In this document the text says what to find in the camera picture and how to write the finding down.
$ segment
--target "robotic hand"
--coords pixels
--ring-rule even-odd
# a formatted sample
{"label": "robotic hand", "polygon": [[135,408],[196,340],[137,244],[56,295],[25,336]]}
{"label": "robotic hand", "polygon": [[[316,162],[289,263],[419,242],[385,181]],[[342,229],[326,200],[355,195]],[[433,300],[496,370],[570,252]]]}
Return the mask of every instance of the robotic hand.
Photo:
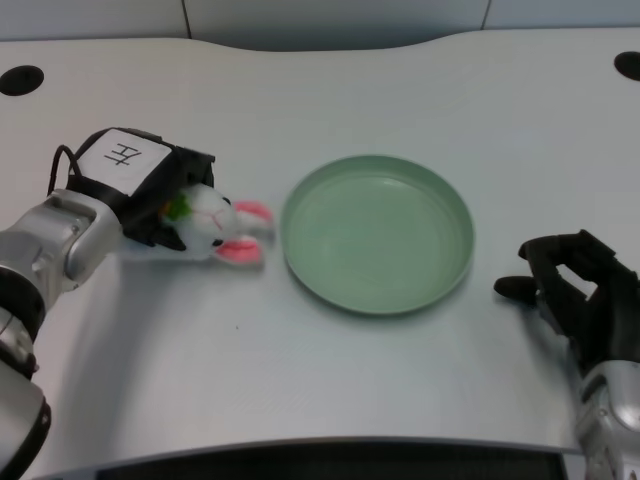
{"label": "robotic hand", "polygon": [[[494,288],[538,306],[565,335],[582,376],[576,436],[590,480],[640,478],[640,283],[615,252],[582,230],[543,237],[519,251],[533,277],[505,277]],[[598,288],[587,296],[564,280],[565,265]]]}
{"label": "robotic hand", "polygon": [[[53,191],[62,153],[71,161],[67,189]],[[101,131],[77,154],[60,147],[48,198],[0,232],[0,479],[20,478],[51,424],[44,395],[30,381],[37,370],[33,342],[46,312],[91,276],[122,233],[169,252],[187,250],[183,240],[202,243],[202,236],[182,238],[179,225],[162,221],[160,212],[186,187],[213,187],[213,162],[137,130]],[[204,190],[230,205],[213,188]],[[224,251],[237,257],[237,250]]]}

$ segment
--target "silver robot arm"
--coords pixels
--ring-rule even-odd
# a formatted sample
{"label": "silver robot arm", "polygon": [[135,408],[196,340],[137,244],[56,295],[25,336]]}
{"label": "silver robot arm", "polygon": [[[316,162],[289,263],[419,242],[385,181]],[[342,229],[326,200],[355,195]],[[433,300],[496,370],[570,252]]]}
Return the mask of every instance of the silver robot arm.
{"label": "silver robot arm", "polygon": [[[61,155],[64,190],[53,190]],[[124,234],[184,251],[158,211],[185,187],[213,187],[215,158],[127,128],[93,134],[74,153],[60,146],[48,198],[0,232],[0,480],[20,478],[38,454],[51,411],[31,377],[33,343],[58,297],[82,285]]]}
{"label": "silver robot arm", "polygon": [[1,479],[20,478],[51,423],[44,395],[30,381],[44,316],[91,276],[121,235],[107,205],[69,190],[56,190],[0,232]]}

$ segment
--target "white plush rabbit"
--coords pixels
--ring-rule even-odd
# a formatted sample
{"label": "white plush rabbit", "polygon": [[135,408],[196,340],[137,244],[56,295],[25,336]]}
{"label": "white plush rabbit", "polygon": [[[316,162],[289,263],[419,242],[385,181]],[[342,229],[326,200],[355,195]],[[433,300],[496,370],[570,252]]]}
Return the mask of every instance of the white plush rabbit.
{"label": "white plush rabbit", "polygon": [[260,244],[249,234],[271,235],[273,217],[258,202],[231,203],[218,191],[198,184],[184,189],[160,212],[187,250],[149,247],[124,240],[120,255],[128,260],[205,260],[216,257],[238,265],[263,261]]}

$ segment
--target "round plate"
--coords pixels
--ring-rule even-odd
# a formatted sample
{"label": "round plate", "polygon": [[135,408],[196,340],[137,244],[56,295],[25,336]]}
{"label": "round plate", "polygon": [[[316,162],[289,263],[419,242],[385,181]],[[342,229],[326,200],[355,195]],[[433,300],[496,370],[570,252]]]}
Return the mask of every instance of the round plate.
{"label": "round plate", "polygon": [[291,270],[348,310],[401,313],[447,294],[473,251],[471,215],[432,171],[393,157],[332,162],[306,177],[284,208]]}

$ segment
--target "table surface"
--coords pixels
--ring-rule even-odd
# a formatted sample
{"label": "table surface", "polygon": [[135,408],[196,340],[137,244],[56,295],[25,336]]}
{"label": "table surface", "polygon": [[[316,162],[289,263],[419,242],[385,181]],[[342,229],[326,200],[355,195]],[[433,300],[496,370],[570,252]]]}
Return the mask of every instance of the table surface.
{"label": "table surface", "polygon": [[386,436],[576,449],[566,344],[496,298],[530,238],[585,228],[640,266],[640,83],[613,68],[640,30],[499,31],[359,52],[261,53],[187,40],[0,44],[0,225],[43,200],[51,158],[109,126],[217,157],[217,187],[279,212],[325,162],[400,156],[474,217],[466,281],[399,319],[349,315],[262,272],[106,260],[44,324],[53,408],[28,476],[256,441]]}

